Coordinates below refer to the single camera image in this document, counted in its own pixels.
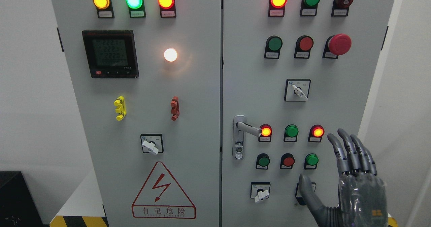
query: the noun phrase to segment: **black box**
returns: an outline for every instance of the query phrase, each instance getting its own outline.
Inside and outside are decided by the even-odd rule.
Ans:
[[[43,227],[20,171],[0,171],[0,226]]]

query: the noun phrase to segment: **warning sign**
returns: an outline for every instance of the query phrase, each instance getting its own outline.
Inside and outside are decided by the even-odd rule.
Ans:
[[[172,173],[157,161],[132,204],[135,218],[196,218],[196,207]]]

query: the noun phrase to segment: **clear plastic wrap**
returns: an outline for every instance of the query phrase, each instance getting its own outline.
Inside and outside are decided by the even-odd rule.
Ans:
[[[385,183],[371,173],[342,175],[338,183],[345,227],[387,227]]]

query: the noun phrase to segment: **digital power meter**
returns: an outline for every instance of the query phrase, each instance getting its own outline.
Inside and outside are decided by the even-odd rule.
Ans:
[[[84,30],[85,52],[92,78],[137,78],[132,30]]]

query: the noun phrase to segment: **gray metal panel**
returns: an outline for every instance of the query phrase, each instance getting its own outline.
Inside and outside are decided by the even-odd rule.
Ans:
[[[333,0],[321,0],[316,17],[300,17],[301,0],[288,0],[285,17],[268,18],[268,0],[224,0],[223,67],[223,187],[222,225],[317,226],[306,206],[294,197],[299,174],[317,183],[316,192],[331,206],[338,204],[337,167],[326,139],[338,127],[357,133],[394,0],[354,0],[348,17],[331,17]],[[351,50],[339,59],[323,59],[328,37],[348,34]],[[264,59],[266,39],[283,40],[280,59]],[[301,35],[314,39],[308,60],[294,59]],[[285,102],[286,79],[309,78],[308,102]],[[246,134],[243,160],[232,156],[232,121],[272,126],[272,142],[258,142]],[[296,143],[283,142],[289,124],[299,128]],[[314,124],[325,128],[322,143],[309,143]],[[267,153],[268,170],[256,170],[256,157]],[[292,153],[292,170],[280,170],[280,158]],[[303,170],[308,153],[319,156],[317,170]],[[251,182],[270,182],[269,199],[255,204]]]
[[[114,19],[97,18],[92,0],[52,1],[109,225],[218,226],[221,0],[176,0],[175,19],[160,18],[157,0],[144,0],[147,17],[138,19],[129,18],[125,0],[112,0]],[[85,29],[134,30],[139,77],[92,79]],[[169,47],[178,51],[174,63],[163,58]],[[128,113],[117,122],[113,102],[120,95]],[[180,101],[175,122],[173,96]],[[143,154],[142,133],[162,133],[165,152]],[[157,161],[195,204],[195,220],[132,217],[131,205]],[[169,189],[165,196],[175,201]]]

